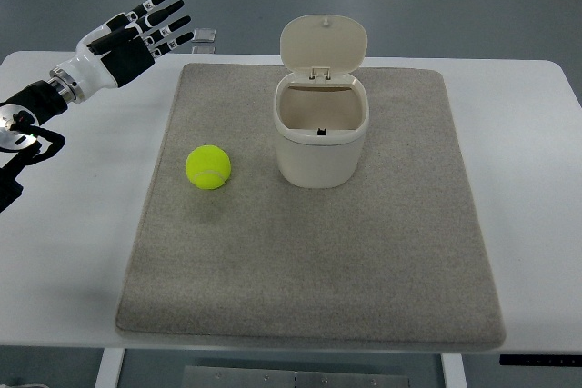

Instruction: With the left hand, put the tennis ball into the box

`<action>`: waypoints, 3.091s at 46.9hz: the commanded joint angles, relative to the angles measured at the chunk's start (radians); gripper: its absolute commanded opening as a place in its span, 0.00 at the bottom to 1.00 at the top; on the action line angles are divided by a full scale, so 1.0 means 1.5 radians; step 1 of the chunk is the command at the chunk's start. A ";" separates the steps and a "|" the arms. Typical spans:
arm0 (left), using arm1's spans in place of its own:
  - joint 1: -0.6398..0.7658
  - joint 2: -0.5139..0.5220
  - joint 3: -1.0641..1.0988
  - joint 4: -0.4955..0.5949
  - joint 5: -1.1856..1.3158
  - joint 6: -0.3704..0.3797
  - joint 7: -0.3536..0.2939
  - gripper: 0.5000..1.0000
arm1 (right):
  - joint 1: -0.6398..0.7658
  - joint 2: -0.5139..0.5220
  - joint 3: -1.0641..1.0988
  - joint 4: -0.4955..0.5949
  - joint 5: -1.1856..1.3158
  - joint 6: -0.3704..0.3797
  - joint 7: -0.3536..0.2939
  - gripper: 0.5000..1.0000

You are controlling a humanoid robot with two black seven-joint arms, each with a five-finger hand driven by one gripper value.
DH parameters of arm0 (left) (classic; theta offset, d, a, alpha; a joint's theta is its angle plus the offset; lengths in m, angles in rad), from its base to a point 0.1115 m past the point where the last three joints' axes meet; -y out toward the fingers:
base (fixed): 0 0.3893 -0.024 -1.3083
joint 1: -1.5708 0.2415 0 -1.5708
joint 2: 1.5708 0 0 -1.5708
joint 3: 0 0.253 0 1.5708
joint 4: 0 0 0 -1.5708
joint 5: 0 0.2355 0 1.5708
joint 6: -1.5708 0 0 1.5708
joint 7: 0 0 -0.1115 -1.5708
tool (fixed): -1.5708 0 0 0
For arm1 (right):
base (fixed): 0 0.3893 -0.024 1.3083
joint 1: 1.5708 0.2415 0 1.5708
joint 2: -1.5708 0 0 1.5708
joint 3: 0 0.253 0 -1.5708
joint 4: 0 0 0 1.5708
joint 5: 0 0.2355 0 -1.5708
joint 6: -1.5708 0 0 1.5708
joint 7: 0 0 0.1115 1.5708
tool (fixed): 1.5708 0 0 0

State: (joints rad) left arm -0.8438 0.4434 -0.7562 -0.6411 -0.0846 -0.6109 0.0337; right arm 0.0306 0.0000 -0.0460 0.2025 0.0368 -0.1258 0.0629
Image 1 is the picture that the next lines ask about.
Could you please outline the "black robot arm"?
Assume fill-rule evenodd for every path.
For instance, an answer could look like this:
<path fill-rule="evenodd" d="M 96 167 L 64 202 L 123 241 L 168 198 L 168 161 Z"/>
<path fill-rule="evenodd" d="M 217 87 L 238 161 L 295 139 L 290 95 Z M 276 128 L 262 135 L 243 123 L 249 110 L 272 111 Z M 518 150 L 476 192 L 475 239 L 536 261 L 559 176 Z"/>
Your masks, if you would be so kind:
<path fill-rule="evenodd" d="M 1 209 L 24 191 L 17 176 L 27 167 L 54 157 L 65 138 L 43 127 L 68 109 L 69 97 L 58 79 L 38 81 L 1 103 L 1 151 L 13 157 L 1 167 Z"/>

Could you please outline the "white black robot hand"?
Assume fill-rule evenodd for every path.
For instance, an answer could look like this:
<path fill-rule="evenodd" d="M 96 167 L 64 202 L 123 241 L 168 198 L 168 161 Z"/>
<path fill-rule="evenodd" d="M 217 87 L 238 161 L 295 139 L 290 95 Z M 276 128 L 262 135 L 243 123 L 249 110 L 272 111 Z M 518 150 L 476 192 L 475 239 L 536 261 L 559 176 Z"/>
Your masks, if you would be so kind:
<path fill-rule="evenodd" d="M 48 83 L 68 103 L 81 103 L 102 89 L 121 88 L 156 60 L 188 43 L 191 17 L 176 20 L 182 0 L 145 0 L 110 18 L 77 44 L 75 55 L 50 72 Z"/>

